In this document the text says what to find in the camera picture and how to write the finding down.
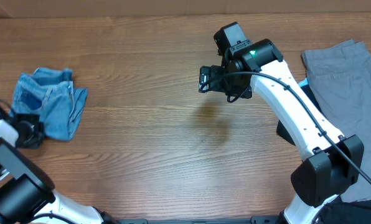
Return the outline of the light blue denim jeans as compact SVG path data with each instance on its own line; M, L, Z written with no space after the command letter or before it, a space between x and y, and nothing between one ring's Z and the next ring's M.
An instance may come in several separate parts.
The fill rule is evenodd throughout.
M80 124L88 96L86 88L74 87L72 70L39 67L22 73L16 83L10 114L37 114L48 138L72 140Z

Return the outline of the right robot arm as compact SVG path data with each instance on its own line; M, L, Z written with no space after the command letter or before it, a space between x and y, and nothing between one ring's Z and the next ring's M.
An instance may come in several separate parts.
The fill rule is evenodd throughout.
M278 223L316 223L321 209L357 182L362 141L345 137L322 115L272 41L253 43L237 22L222 27L214 41L222 63L201 67L199 92L222 92L229 103L256 93L268 103L303 161L291 174L296 196Z

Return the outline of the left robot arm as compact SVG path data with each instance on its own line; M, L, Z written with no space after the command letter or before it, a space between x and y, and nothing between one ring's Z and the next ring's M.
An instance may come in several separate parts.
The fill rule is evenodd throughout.
M19 152L39 147L44 138L39 115L0 107L0 223L116 223L106 212L58 193L51 178Z

